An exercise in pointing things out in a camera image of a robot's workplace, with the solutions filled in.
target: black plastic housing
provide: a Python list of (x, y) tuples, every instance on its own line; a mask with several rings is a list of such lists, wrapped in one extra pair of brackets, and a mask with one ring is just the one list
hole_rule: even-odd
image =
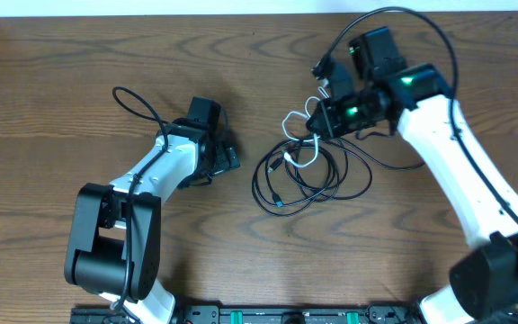
[(381, 27), (349, 42), (351, 57), (360, 79), (374, 82), (406, 68), (391, 31)]
[[(115, 323), (122, 323), (125, 317), (117, 317), (109, 309), (72, 309), (71, 324), (104, 324), (105, 318), (111, 316)], [(239, 320), (247, 324), (423, 324), (420, 310), (416, 304), (389, 302), (375, 303), (370, 306), (358, 305), (352, 308), (265, 308), (246, 306), (219, 307), (182, 305), (176, 307), (171, 319), (172, 323), (191, 324), (239, 324)], [(510, 309), (496, 312), (488, 319), (477, 324), (518, 324), (518, 310)]]
[(505, 238), (496, 232), (490, 238), (450, 271), (457, 300), (478, 320), (518, 304), (518, 234)]
[(218, 103), (196, 96), (191, 101), (187, 118), (178, 118), (165, 127), (169, 135), (188, 138), (199, 148), (195, 172), (187, 176), (177, 188), (187, 188), (202, 179), (207, 179), (206, 184), (210, 184), (212, 176), (240, 166), (235, 148), (228, 140), (215, 136), (221, 109)]
[(413, 110), (425, 98), (449, 96), (450, 92), (433, 65), (409, 67), (383, 77), (357, 96), (344, 96), (340, 100), (332, 96), (320, 101), (306, 127), (323, 140), (374, 127), (385, 120), (395, 127), (405, 108)]
[[(125, 193), (116, 193), (110, 185), (86, 184), (77, 195), (71, 224), (64, 275), (90, 293), (121, 295), (125, 275), (125, 242), (99, 235), (99, 228), (110, 228), (113, 221), (127, 215), (122, 205)], [(147, 297), (159, 269), (161, 198), (150, 193), (133, 199), (133, 272), (129, 300)]]

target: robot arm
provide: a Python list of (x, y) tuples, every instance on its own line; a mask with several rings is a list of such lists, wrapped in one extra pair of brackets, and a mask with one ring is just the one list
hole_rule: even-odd
[[(503, 211), (454, 138), (450, 88), (430, 64), (407, 67), (387, 27), (367, 32), (349, 45), (365, 88), (356, 93), (354, 88), (334, 86), (347, 84), (345, 69), (332, 58), (322, 59), (313, 73), (332, 95), (319, 102), (307, 128), (328, 140), (388, 121), (391, 131), (399, 131), (433, 172), (473, 249), (451, 269), (451, 285), (421, 302), (424, 319), (463, 324), (514, 306), (518, 224)], [(457, 102), (453, 113), (468, 152), (518, 217), (518, 195), (478, 144)]]
[[(222, 108), (194, 97), (187, 118), (165, 126), (169, 145), (133, 190), (129, 296), (124, 310), (144, 323), (167, 324), (174, 296), (156, 279), (160, 258), (161, 208), (175, 188), (239, 167), (232, 146), (215, 136)], [(164, 136), (128, 173), (109, 185), (86, 184), (79, 192), (69, 237), (65, 277), (90, 293), (115, 302), (123, 291), (127, 240), (108, 238), (103, 229), (126, 229), (124, 220), (133, 176), (160, 153)]]
[[(469, 247), (480, 248), (472, 256), (485, 256), (481, 261), (467, 258), (456, 265), (451, 270), (451, 285), (420, 305), (428, 323), (463, 324), (518, 302), (518, 252), (511, 248), (518, 243), (502, 244), (505, 238), (518, 238), (518, 226), (501, 210), (453, 138), (448, 107), (449, 99), (442, 94), (425, 99), (416, 109), (403, 111), (397, 130), (431, 169), (459, 217)], [(473, 136), (459, 103), (454, 113), (469, 152), (518, 215), (518, 195)]]

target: green led light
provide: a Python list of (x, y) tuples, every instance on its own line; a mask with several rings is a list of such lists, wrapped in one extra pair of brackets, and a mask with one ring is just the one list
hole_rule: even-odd
[(354, 116), (358, 111), (359, 109), (357, 107), (352, 107), (347, 109), (347, 114), (350, 116)]
[(243, 324), (243, 312), (241, 310), (231, 311), (231, 324)]
[(413, 83), (413, 77), (412, 76), (403, 76), (403, 77), (401, 77), (401, 81), (403, 81), (405, 86), (410, 86)]
[(347, 324), (360, 324), (359, 313), (348, 312), (347, 313)]

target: tangled cable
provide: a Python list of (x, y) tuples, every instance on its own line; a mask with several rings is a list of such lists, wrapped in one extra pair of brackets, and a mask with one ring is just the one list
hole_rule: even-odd
[[(319, 93), (323, 95), (323, 97), (329, 97), (324, 88), (319, 87), (318, 90)], [(413, 166), (389, 166), (385, 163), (378, 161), (375, 157), (371, 156), (369, 153), (365, 152), (363, 149), (359, 148), (357, 145), (355, 145), (347, 139), (340, 138), (322, 141), (316, 134), (313, 134), (312, 136), (309, 135), (305, 138), (299, 138), (291, 135), (287, 131), (287, 128), (285, 126), (286, 121), (293, 114), (308, 119), (311, 116), (308, 111), (308, 104), (311, 100), (320, 101), (321, 99), (316, 96), (310, 96), (305, 102), (305, 113), (295, 111), (289, 112), (287, 114), (287, 117), (283, 119), (281, 126), (283, 129), (283, 133), (289, 140), (284, 140), (275, 145), (275, 147), (272, 148), (259, 161), (259, 164), (257, 164), (255, 172), (253, 173), (251, 192), (257, 205), (266, 213), (272, 216), (289, 217), (305, 211), (312, 203), (322, 203), (330, 200), (350, 200), (357, 198), (362, 194), (365, 194), (371, 187), (373, 173), (371, 171), (371, 167), (369, 166), (367, 161), (365, 161), (362, 158), (361, 155), (370, 159), (374, 163), (377, 163), (381, 167), (385, 167), (389, 170), (408, 171), (415, 170), (424, 165), (424, 162), (421, 162)], [(363, 138), (360, 138), (359, 133), (357, 133), (355, 138), (358, 140), (364, 140), (370, 135), (380, 136), (377, 134), (369, 134)], [(323, 148), (319, 143), (343, 151), (345, 163), (345, 169), (343, 173), (340, 172), (339, 166), (337, 165), (333, 155), (326, 148)], [(299, 153), (303, 149), (314, 150), (314, 156), (311, 160), (309, 160), (309, 162), (305, 164), (300, 164), (297, 161), (299, 161)], [(322, 156), (326, 161), (326, 177), (323, 181), (323, 184), (317, 186), (308, 184), (301, 176), (299, 169), (311, 165), (313, 162), (315, 162), (319, 155)], [(359, 162), (361, 162), (361, 164), (363, 164), (363, 166), (367, 169), (367, 172), (369, 173), (369, 181), (367, 182), (365, 187), (361, 189), (359, 192), (347, 196), (339, 196), (337, 195), (339, 192), (339, 188), (341, 184), (344, 182), (349, 172), (349, 157), (356, 158)], [(275, 171), (283, 162), (285, 162), (285, 171), (287, 172), (287, 176), (295, 185), (297, 185), (301, 194), (303, 195), (303, 198), (293, 202), (283, 202), (281, 197), (273, 189), (271, 183), (270, 174), (273, 171)], [(259, 169), (261, 168), (261, 165), (264, 165), (265, 181), (267, 183), (269, 192), (271, 193), (271, 200), (267, 199), (265, 195), (263, 195), (263, 192), (261, 191), (261, 188), (259, 186)], [(300, 207), (297, 210), (291, 212), (275, 212), (269, 209), (297, 206)]]

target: wooden table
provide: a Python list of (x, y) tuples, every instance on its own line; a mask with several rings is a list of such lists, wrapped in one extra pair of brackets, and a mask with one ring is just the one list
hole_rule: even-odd
[[(518, 192), (518, 13), (437, 13), (460, 59), (467, 119)], [(79, 188), (108, 184), (153, 145), (156, 124), (124, 112), (114, 86), (166, 119), (204, 95), (228, 110), (242, 166), (212, 187), (174, 193), (163, 210), (159, 279), (176, 294), (225, 304), (410, 301), (447, 283), (468, 253), (428, 169), (371, 165), (363, 197), (269, 217), (251, 196), (255, 164), (281, 140), (281, 119), (316, 95), (311, 67), (352, 14), (0, 19), (0, 321), (68, 321), (101, 299), (69, 285), (63, 263)], [(412, 64), (448, 73), (435, 34), (401, 14), (389, 24)], [(337, 57), (347, 59), (347, 48)], [(417, 161), (401, 139), (362, 146)], [(344, 190), (364, 185), (355, 166)], [(280, 194), (296, 188), (281, 173)]]

